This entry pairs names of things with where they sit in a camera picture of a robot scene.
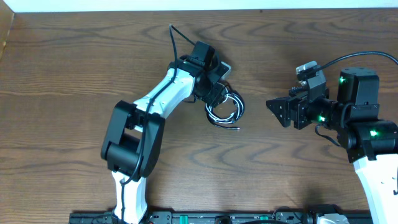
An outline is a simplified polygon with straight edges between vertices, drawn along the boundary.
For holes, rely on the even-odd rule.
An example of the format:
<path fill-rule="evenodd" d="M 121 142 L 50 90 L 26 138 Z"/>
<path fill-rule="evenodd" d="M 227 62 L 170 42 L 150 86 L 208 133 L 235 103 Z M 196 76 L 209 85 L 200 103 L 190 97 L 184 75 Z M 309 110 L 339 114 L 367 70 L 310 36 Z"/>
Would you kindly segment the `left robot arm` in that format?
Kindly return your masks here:
<path fill-rule="evenodd" d="M 221 81 L 230 71 L 212 46 L 198 41 L 191 54 L 169 64 L 165 78 L 146 96 L 116 104 L 101 148 L 116 183 L 114 223 L 144 218 L 146 178 L 159 158 L 167 117 L 190 95 L 218 106 L 226 97 Z"/>

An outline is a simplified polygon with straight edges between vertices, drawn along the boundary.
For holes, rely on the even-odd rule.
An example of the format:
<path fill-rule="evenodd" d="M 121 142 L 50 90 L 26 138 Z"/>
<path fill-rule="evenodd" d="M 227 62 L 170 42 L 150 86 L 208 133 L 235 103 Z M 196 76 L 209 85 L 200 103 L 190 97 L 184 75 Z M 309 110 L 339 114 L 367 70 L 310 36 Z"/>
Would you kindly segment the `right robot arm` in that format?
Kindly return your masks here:
<path fill-rule="evenodd" d="M 379 77 L 368 68 L 340 72 L 336 100 L 325 77 L 318 86 L 293 88 L 288 96 L 266 101 L 283 127 L 314 123 L 336 131 L 333 144 L 346 150 L 368 200 L 374 223 L 397 223 L 397 124 L 379 119 Z"/>

